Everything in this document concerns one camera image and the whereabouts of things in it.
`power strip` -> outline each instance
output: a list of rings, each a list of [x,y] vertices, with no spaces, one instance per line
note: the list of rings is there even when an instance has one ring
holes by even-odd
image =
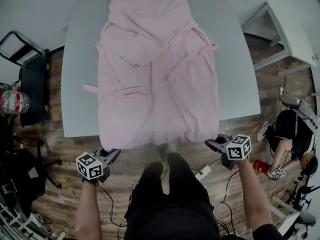
[[[201,181],[204,177],[206,177],[209,173],[211,173],[211,169],[208,165],[203,167],[200,171],[195,174],[195,177],[198,181]]]

